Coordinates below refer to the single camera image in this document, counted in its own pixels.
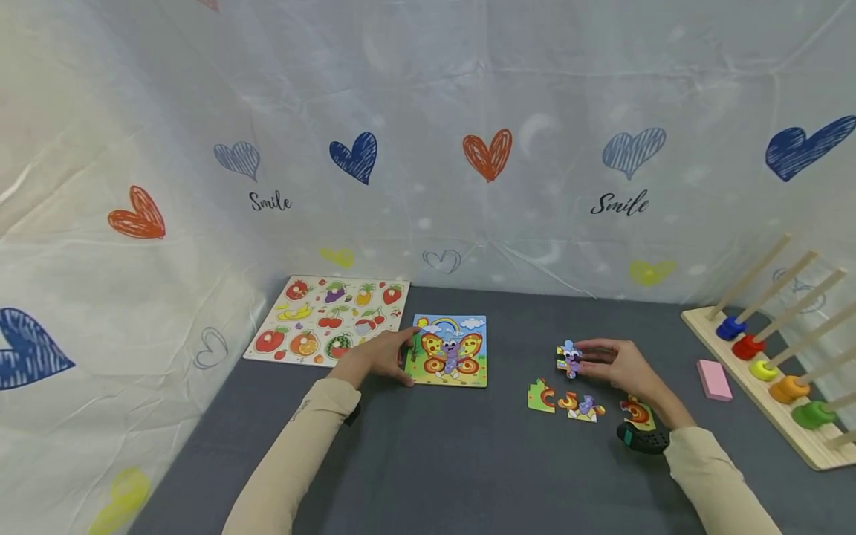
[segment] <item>left hand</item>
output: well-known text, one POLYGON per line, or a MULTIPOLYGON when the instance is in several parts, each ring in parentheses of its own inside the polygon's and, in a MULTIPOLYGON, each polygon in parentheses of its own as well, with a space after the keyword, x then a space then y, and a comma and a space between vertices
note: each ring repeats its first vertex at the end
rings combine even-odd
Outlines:
POLYGON ((412 346, 413 335, 419 331, 419 327, 408 327, 398 332, 385 330, 368 342, 348 350, 328 377, 348 381, 358 389, 370 372, 396 379, 407 387, 413 386, 413 379, 399 367, 402 358, 400 349, 402 345, 412 346))

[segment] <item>gray table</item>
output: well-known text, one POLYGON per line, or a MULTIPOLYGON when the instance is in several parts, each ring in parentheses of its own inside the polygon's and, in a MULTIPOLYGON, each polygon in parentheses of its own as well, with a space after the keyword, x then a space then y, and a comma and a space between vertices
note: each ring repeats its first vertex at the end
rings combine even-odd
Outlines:
MULTIPOLYGON (((362 414, 340 430, 294 533, 703 533, 664 458, 637 454, 615 437, 622 394, 554 370, 557 343, 595 336, 636 341, 785 533, 852 533, 856 471, 813 472, 734 382, 734 401, 705 398, 696 361, 713 357, 680 311, 412 288, 402 324, 417 313, 487 316, 489 387, 403 389, 370 380, 362 414), (528 410, 526 388, 537 377, 558 396, 593 394, 607 413, 590 424, 528 410)), ((757 332, 768 322, 756 315, 749 323, 757 332)), ((783 347, 778 335, 768 343, 773 353, 783 347)), ((131 533, 219 533, 253 469, 326 373, 239 361, 131 533)))

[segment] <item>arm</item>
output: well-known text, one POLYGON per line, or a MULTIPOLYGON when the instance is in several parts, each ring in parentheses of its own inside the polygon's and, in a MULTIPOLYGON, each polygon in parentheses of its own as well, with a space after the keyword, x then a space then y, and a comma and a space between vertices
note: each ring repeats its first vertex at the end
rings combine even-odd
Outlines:
POLYGON ((327 455, 339 426, 360 401, 336 378, 312 386, 238 496, 223 535, 291 533, 300 500, 327 455))
POLYGON ((398 367, 398 350, 418 330, 381 333, 344 354, 330 375, 312 386, 235 501, 223 535, 291 533, 300 500, 342 422, 357 407, 357 389, 366 375, 372 372, 413 385, 398 367))
POLYGON ((663 386, 651 407, 672 430, 663 454, 709 535, 782 535, 713 434, 663 386))
POLYGON ((576 347, 584 350, 582 375, 610 381, 648 403, 672 431, 666 461, 708 535, 782 534, 713 435, 696 426, 633 342, 601 338, 576 347))

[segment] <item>pink eraser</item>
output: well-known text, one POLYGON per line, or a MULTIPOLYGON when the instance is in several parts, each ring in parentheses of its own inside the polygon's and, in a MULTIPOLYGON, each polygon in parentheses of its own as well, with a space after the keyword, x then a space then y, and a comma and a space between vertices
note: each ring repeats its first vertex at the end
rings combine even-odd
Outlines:
POLYGON ((698 374, 701 376, 704 395, 712 400, 731 401, 731 388, 728 386, 725 370, 722 369, 721 364, 713 360, 700 360, 698 374))

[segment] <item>butterfly wing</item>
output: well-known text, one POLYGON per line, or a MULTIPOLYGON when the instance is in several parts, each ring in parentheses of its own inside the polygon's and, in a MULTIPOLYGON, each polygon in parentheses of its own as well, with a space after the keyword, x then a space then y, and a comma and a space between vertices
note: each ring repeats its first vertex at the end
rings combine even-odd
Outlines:
POLYGON ((458 354, 462 359, 472 359, 479 354, 482 337, 479 333, 472 333, 461 338, 458 354))
POLYGON ((478 333, 472 333, 461 338, 461 343, 458 345, 458 354, 460 360, 458 362, 458 370, 461 373, 474 374, 479 370, 479 363, 475 357, 479 354, 482 345, 482 337, 478 333))
POLYGON ((422 333, 422 348, 428 354, 429 359, 446 360, 446 353, 443 351, 443 339, 430 332, 422 333))

